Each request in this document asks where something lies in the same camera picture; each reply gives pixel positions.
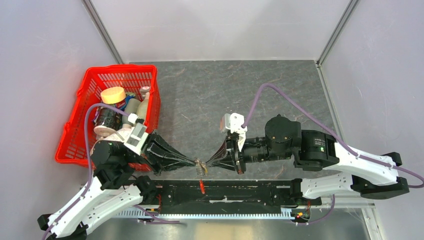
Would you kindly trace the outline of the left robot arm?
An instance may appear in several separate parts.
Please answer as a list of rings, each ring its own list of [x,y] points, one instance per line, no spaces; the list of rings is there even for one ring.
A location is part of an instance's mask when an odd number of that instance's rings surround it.
[[[152,204],[157,188],[148,176],[132,180],[131,164],[146,164],[159,175],[182,167],[205,168],[170,146],[156,132],[130,133],[99,140],[89,153],[95,167],[87,183],[60,210],[42,214],[37,223],[44,240],[85,240],[96,228],[128,207]]]

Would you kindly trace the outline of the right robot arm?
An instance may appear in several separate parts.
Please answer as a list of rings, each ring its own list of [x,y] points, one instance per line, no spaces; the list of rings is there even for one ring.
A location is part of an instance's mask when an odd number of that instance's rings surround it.
[[[246,138],[242,120],[243,116],[237,113],[221,119],[220,130],[226,138],[207,166],[243,174],[248,163],[291,159],[296,168],[304,171],[334,171],[330,176],[293,179],[288,197],[296,205],[344,192],[386,200],[410,191],[407,180],[397,171],[402,164],[397,152],[379,156],[360,151],[353,155],[332,135],[303,130],[299,122],[281,115],[266,122],[263,137]]]

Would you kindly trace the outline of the cream bottle with pink cap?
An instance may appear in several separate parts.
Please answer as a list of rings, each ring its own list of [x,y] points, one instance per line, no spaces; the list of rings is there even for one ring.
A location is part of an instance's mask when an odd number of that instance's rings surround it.
[[[144,120],[146,119],[150,95],[151,95],[150,90],[151,90],[150,86],[143,86],[140,88],[142,101],[138,105],[137,111],[136,111],[136,115],[138,116],[139,119],[144,119]]]

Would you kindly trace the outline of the pale green bottle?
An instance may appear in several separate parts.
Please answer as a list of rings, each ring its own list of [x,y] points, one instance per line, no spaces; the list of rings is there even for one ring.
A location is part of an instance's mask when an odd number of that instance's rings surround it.
[[[136,114],[136,113],[137,113],[137,110],[138,110],[138,107],[139,107],[139,105],[140,105],[140,103],[141,103],[141,101],[140,101],[140,100],[138,100],[138,99],[136,99],[136,98],[131,98],[131,99],[128,101],[127,105],[126,105],[126,107],[125,107],[125,109],[124,109],[124,112],[125,112],[126,114],[128,114],[128,115],[130,115],[130,114]],[[133,123],[131,123],[131,122],[128,120],[128,116],[123,115],[123,116],[122,116],[122,127],[123,127],[123,128],[127,128],[127,129],[130,129],[130,128],[131,128],[131,127],[133,127],[133,126],[134,126],[134,124],[133,124]]]

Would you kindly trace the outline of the white pink round container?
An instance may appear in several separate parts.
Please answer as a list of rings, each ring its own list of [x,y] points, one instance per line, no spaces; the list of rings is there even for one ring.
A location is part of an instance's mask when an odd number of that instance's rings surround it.
[[[94,127],[94,133],[96,134],[96,142],[94,144],[102,140],[123,143],[128,138],[132,130],[133,128],[130,127],[129,124],[124,124],[119,130],[114,130],[105,126],[96,126]]]

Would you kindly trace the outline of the jar with yellow lid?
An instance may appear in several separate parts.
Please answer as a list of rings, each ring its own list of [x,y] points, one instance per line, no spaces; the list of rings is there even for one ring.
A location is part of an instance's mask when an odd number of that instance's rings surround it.
[[[122,110],[126,105],[126,92],[121,86],[109,87],[100,93],[101,102],[108,106],[112,106]],[[122,115],[115,110],[107,107],[98,107],[95,114],[94,128],[97,132],[101,128],[118,130],[121,124]]]

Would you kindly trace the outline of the red plastic basket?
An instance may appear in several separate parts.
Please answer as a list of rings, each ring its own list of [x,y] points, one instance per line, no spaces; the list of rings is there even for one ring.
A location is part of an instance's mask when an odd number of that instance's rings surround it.
[[[76,91],[70,117],[63,127],[55,161],[59,164],[88,166],[84,135],[85,116],[90,106],[101,102],[101,92],[111,87],[123,87],[126,92],[134,93],[137,99],[142,97],[141,87],[150,87],[144,124],[148,133],[157,129],[161,110],[157,73],[154,65],[116,64],[88,68]]]

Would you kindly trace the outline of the right aluminium corner post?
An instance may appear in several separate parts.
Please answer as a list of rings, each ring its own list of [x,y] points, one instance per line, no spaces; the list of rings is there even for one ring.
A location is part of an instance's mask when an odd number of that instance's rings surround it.
[[[350,20],[352,14],[356,10],[359,3],[360,3],[360,0],[350,0],[348,2],[348,5],[346,6],[345,10],[343,11],[343,13],[342,13],[339,21],[337,22],[330,38],[328,39],[326,45],[324,46],[319,58],[315,62],[318,68],[320,68],[323,65],[323,63],[326,61],[326,59],[329,56],[332,48],[336,44],[337,40],[339,39],[340,35],[342,34],[346,24]]]

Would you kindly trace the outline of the aluminium corner post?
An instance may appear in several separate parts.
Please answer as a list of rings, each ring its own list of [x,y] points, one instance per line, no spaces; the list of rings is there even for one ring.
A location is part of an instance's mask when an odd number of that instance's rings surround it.
[[[318,68],[320,68],[323,65],[323,63],[326,61],[326,59],[329,56],[332,48],[336,44],[337,40],[339,39],[340,35],[342,34],[346,24],[350,20],[352,14],[356,10],[359,3],[360,3],[360,0],[350,0],[348,2],[348,5],[346,6],[345,10],[343,11],[343,13],[342,13],[339,21],[337,22],[330,38],[328,39],[326,45],[324,46],[319,58],[315,62]]]
[[[125,62],[123,61],[117,47],[115,46],[110,34],[108,33],[108,30],[104,25],[94,3],[91,0],[82,0],[81,2],[115,62],[117,64],[124,64]]]

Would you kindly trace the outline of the left aluminium corner post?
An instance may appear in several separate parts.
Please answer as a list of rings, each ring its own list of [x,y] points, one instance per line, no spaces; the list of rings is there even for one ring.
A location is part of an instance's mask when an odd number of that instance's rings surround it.
[[[110,34],[108,33],[108,30],[104,25],[94,3],[91,0],[82,0],[81,2],[115,62],[117,64],[124,64],[125,62],[123,61],[117,47],[115,46]]]

